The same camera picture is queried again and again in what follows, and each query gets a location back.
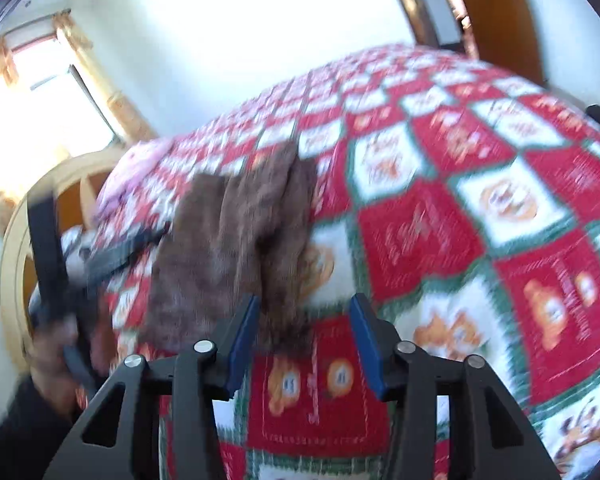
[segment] curtain rod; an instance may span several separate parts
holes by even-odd
[[[71,9],[63,9],[60,10],[58,12],[71,12]],[[3,36],[6,36],[7,34],[11,34],[12,32],[15,32],[16,30],[20,30],[21,28],[25,28],[25,27],[29,27],[29,25],[33,25],[34,23],[39,23],[39,22],[43,22],[44,20],[48,20],[49,18],[52,18],[55,14],[57,14],[57,12],[54,12],[53,14],[47,14],[46,16],[40,16],[39,18],[36,18],[35,20],[31,20],[30,22],[27,23],[23,23],[21,25],[18,25],[17,27],[13,27],[10,30],[7,30]]]

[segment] checkered blanket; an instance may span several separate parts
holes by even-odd
[[[179,137],[104,221],[99,243],[173,217],[197,172],[252,168],[291,137],[315,157],[302,302],[311,357],[258,356],[216,423],[229,480],[374,480],[387,406],[366,387],[355,292],[403,339],[483,355],[565,478],[600,458],[600,127],[545,90],[451,52],[373,48],[280,83]],[[157,250],[109,284],[120,357],[142,352]],[[173,478],[169,399],[162,477]],[[448,458],[438,400],[436,474]]]

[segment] triangular cutout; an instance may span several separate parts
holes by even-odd
[[[522,432],[518,429],[500,398],[489,387],[484,389],[484,400],[487,406],[493,449],[522,446],[524,444]]]
[[[114,447],[118,437],[118,423],[122,401],[125,398],[124,384],[116,384],[104,399],[98,411],[91,417],[89,425],[82,433],[85,444]]]

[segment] hand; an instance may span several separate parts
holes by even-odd
[[[62,347],[75,343],[78,329],[75,317],[36,331],[30,348],[31,378],[46,402],[61,416],[70,418],[76,406],[78,384],[69,374]],[[91,364],[106,376],[116,355],[116,340],[106,305],[100,303],[98,324],[91,334]]]

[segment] wooden headboard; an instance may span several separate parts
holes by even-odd
[[[104,181],[124,153],[122,148],[70,158],[41,178],[32,191],[52,186],[58,197],[60,232],[75,225],[87,228],[96,197]],[[27,199],[17,206],[4,235],[0,258],[0,314],[7,348],[19,370],[26,370],[22,343],[30,341],[27,306],[38,279],[33,264]]]

